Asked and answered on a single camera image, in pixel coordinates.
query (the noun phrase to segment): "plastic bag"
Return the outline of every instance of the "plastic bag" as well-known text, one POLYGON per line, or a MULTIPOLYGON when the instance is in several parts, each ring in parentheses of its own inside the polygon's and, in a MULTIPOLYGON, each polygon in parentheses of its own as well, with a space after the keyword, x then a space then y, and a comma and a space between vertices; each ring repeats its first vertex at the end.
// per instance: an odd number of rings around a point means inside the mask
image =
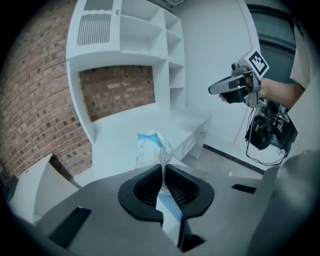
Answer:
POLYGON ((161 192, 168 191, 165 183, 165 167, 172 159, 172 147, 158 131, 151 130, 147 134, 138 133, 138 152, 136 156, 136 168, 161 164, 162 187, 161 192))

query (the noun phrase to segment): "black slot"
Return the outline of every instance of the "black slot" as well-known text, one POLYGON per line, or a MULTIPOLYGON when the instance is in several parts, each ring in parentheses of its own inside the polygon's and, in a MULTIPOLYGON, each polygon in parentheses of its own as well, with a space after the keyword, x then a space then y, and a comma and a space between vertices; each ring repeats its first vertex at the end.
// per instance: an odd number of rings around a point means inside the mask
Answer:
POLYGON ((133 217, 147 222, 164 222, 162 212, 156 210, 158 193, 162 186, 162 167, 157 164, 127 180, 118 191, 121 206, 133 217))
POLYGON ((245 185, 240 185, 240 184, 235 184, 232 186, 233 189, 235 190, 239 190, 239 191, 242 191, 242 192, 246 192, 246 193, 249 193, 249 194, 254 194, 256 192, 256 188, 255 187, 252 187, 252 186, 245 186, 245 185))
POLYGON ((215 197, 209 183, 172 164, 165 167, 165 184, 186 219, 204 214, 215 197))
POLYGON ((192 234, 188 222, 184 216, 181 218, 179 240, 177 247, 183 252, 187 252, 205 242, 200 236, 192 234))
POLYGON ((49 235, 49 239, 67 249, 90 215, 91 210, 78 207, 49 235))

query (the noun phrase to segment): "brick wall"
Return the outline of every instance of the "brick wall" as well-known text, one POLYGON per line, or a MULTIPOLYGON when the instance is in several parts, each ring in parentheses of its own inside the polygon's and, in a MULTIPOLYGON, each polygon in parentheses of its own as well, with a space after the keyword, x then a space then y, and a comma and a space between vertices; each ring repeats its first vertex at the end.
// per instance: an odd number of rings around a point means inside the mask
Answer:
POLYGON ((155 102, 150 66, 94 68, 79 77, 91 121, 155 102))
POLYGON ((91 144, 75 113, 66 75, 67 34, 75 4, 45 4, 7 55, 0 76, 0 162, 9 176, 50 153, 64 175, 92 165, 91 144))
MULTIPOLYGON (((76 0, 44 5, 20 32, 0 73, 0 163, 8 178, 53 153, 66 178, 92 165, 66 75, 66 43, 76 0)), ((150 67, 105 67, 80 74, 91 119, 155 101, 150 67)))

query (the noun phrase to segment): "gray floor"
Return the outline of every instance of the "gray floor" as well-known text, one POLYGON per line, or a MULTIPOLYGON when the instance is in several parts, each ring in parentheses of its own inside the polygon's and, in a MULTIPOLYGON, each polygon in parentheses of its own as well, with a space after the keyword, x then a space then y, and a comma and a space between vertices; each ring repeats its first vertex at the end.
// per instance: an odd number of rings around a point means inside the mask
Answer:
POLYGON ((216 172, 222 175, 235 177, 244 177, 252 179, 262 179, 262 175, 254 170, 246 168, 236 162, 233 162, 221 155, 203 149, 200 158, 197 159, 192 155, 187 155, 182 162, 191 168, 206 172, 216 172))

